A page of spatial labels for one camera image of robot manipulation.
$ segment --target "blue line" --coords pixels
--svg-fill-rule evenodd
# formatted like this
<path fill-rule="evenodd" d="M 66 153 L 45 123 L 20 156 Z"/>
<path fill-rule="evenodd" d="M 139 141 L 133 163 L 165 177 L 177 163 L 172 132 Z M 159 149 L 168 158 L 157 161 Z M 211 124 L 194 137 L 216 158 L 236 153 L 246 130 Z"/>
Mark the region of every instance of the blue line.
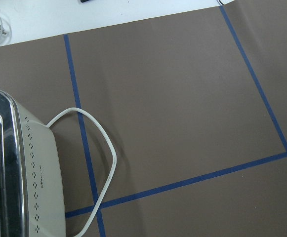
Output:
<path fill-rule="evenodd" d="M 230 21 L 228 15 L 226 13 L 224 7 L 223 6 L 219 6 L 219 9 L 221 11 L 221 14 L 223 15 L 223 18 L 224 18 L 225 22 L 227 23 L 227 25 L 229 27 L 229 30 L 230 30 L 230 32 L 231 32 L 231 34 L 233 36 L 233 39 L 234 39 L 234 41 L 235 41 L 235 43 L 236 43 L 236 45 L 237 45 L 237 47 L 238 47 L 243 59 L 244 59 L 244 62 L 246 63 L 246 66 L 247 66 L 247 68 L 248 68 L 248 70 L 249 70 L 249 72 L 250 72 L 250 74 L 251 74 L 251 76 L 252 76 L 252 78 L 254 80 L 254 83 L 255 83 L 255 85 L 257 87 L 257 90 L 260 93 L 260 96 L 261 96 L 261 98 L 262 98 L 262 100 L 263 100 L 263 102 L 264 102 L 264 104 L 266 106 L 268 114 L 270 115 L 270 117 L 271 117 L 271 119 L 273 121 L 274 127 L 276 128 L 276 131 L 277 131 L 277 133 L 278 133 L 278 135 L 280 137 L 280 140 L 282 141 L 282 144 L 283 144 L 285 150 L 287 151 L 286 138 L 285 138 L 285 136 L 284 136 L 284 134 L 282 132 L 282 129 L 281 129 L 276 117 L 275 117 L 275 114 L 274 114 L 274 112 L 272 110 L 272 107 L 271 107 L 270 103 L 268 102 L 268 100 L 266 98 L 266 95 L 265 95 L 265 93 L 264 93 L 264 91 L 262 89 L 262 86 L 261 86 L 260 82 L 257 79 L 257 76 L 256 76 L 256 74 L 255 74 L 255 72 L 253 70 L 253 67 L 252 67 L 252 65 L 251 65 L 251 63 L 250 63 L 250 61 L 249 61 L 249 59 L 248 59 L 248 57 L 247 57 L 242 45 L 240 43 L 240 40 L 239 40 L 239 38 L 237 36 L 237 33 L 234 30 L 234 28 L 233 28 L 233 26 L 231 24 L 231 21 Z"/>
<path fill-rule="evenodd" d="M 76 76 L 75 76 L 75 70 L 74 70 L 74 64 L 73 64 L 73 58 L 72 58 L 72 53 L 71 53 L 69 36 L 64 35 L 63 37 L 64 37 L 64 43 L 65 43 L 65 48 L 66 48 L 66 53 L 67 53 L 70 75 L 71 75 L 71 82 L 72 82 L 72 87 L 73 87 L 75 105 L 76 105 L 76 107 L 81 109 L 81 101 L 80 101 L 80 95 L 79 95 L 79 90 L 78 90 L 78 84 L 77 84 Z M 86 158 L 86 165 L 87 165 L 87 170 L 88 170 L 90 187 L 92 190 L 93 201 L 94 201 L 94 203 L 96 203 L 98 200 L 98 192 L 97 192 L 97 187 L 96 187 L 96 180 L 95 180 L 95 175 L 94 175 L 93 164 L 92 164 L 89 146 L 88 146 L 88 140 L 87 140 L 83 115 L 81 113 L 78 113 L 78 118 L 79 118 L 84 154 L 85 154 L 85 158 Z M 97 217 L 97 223 L 98 223 L 98 229 L 99 229 L 100 236 L 106 237 L 104 222 L 103 222 L 103 218 L 102 218 L 102 214 L 101 214 L 100 210 L 98 210 L 96 217 Z"/>
<path fill-rule="evenodd" d="M 204 181 L 204 180 L 216 178 L 216 177 L 223 176 L 223 175 L 226 175 L 226 174 L 234 173 L 234 172 L 237 172 L 237 171 L 240 171 L 240 170 L 252 168 L 254 166 L 258 166 L 258 165 L 261 165 L 261 164 L 269 163 L 269 162 L 276 161 L 276 160 L 283 159 L 283 158 L 287 158 L 287 152 L 280 153 L 280 154 L 277 154 L 277 155 L 274 155 L 274 156 L 270 156 L 270 157 L 266 157 L 266 158 L 262 158 L 262 159 L 258 159 L 258 160 L 254 160 L 254 161 L 251 161 L 251 162 L 248 162 L 248 163 L 236 165 L 236 166 L 233 166 L 231 168 L 222 169 L 222 170 L 219 170 L 219 171 L 215 171 L 215 172 L 212 172 L 212 173 L 204 174 L 204 175 L 197 176 L 197 177 L 194 177 L 194 178 L 182 180 L 182 181 L 179 181 L 179 182 L 176 182 L 176 183 L 164 185 L 164 186 L 161 186 L 161 187 L 158 187 L 158 188 L 146 190 L 146 191 L 143 191 L 143 192 L 140 192 L 140 193 L 136 193 L 136 194 L 128 195 L 128 196 L 125 196 L 125 197 L 117 198 L 117 199 L 110 200 L 110 201 L 107 201 L 107 202 L 103 202 L 100 205 L 100 209 L 111 207 L 111 206 L 115 206 L 115 205 L 122 204 L 122 203 L 125 203 L 125 202 L 128 202 L 128 201 L 133 201 L 133 200 L 137 200 L 137 199 L 140 199 L 140 198 L 148 197 L 148 196 L 151 196 L 151 195 L 154 195 L 154 194 L 159 194 L 159 193 L 162 193 L 162 192 L 166 192 L 166 191 L 173 190 L 173 189 L 176 189 L 176 188 L 180 188 L 180 187 L 183 187 L 183 186 L 191 185 L 191 184 L 198 183 L 198 182 L 201 182 L 201 181 Z M 74 217 L 74 216 L 77 216 L 77 215 L 85 214 L 87 212 L 91 212 L 93 208 L 94 208 L 94 206 L 89 206 L 89 207 L 81 208 L 79 210 L 67 212 L 66 213 L 66 218 L 70 218 L 70 217 Z"/>

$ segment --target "appliance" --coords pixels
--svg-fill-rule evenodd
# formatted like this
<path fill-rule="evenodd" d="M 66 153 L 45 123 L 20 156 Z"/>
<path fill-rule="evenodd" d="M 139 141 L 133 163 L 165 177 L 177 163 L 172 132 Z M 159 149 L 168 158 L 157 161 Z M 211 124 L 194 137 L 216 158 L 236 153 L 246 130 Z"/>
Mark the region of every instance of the appliance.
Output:
<path fill-rule="evenodd" d="M 90 118 L 103 134 L 113 165 L 82 236 L 93 220 L 114 174 L 117 156 L 101 125 L 89 113 L 69 108 L 44 125 L 0 90 L 0 237 L 65 237 L 61 170 L 50 127 L 70 111 Z"/>

